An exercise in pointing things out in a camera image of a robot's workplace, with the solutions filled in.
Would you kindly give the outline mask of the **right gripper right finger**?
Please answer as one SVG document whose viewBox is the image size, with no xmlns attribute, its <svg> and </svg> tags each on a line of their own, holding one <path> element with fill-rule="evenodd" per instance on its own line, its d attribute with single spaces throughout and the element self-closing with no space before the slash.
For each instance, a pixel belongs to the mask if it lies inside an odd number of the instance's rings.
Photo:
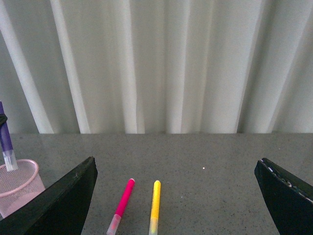
<svg viewBox="0 0 313 235">
<path fill-rule="evenodd" d="M 267 209 L 281 235 L 313 233 L 313 187 L 267 158 L 254 170 Z"/>
</svg>

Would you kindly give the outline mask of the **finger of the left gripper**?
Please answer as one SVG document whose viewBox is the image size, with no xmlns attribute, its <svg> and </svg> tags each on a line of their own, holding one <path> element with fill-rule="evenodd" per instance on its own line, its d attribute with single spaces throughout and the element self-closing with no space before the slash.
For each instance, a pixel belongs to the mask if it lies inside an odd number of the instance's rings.
<svg viewBox="0 0 313 235">
<path fill-rule="evenodd" d="M 3 125 L 7 122 L 7 116 L 5 114 L 0 114 L 0 125 Z"/>
</svg>

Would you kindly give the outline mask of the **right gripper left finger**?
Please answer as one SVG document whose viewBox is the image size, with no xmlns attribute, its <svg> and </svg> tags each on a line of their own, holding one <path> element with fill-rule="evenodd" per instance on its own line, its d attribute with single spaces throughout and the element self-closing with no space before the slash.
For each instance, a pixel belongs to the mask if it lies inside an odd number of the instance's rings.
<svg viewBox="0 0 313 235">
<path fill-rule="evenodd" d="M 81 234 L 96 184 L 94 157 L 88 157 L 29 203 L 0 222 L 2 235 Z"/>
</svg>

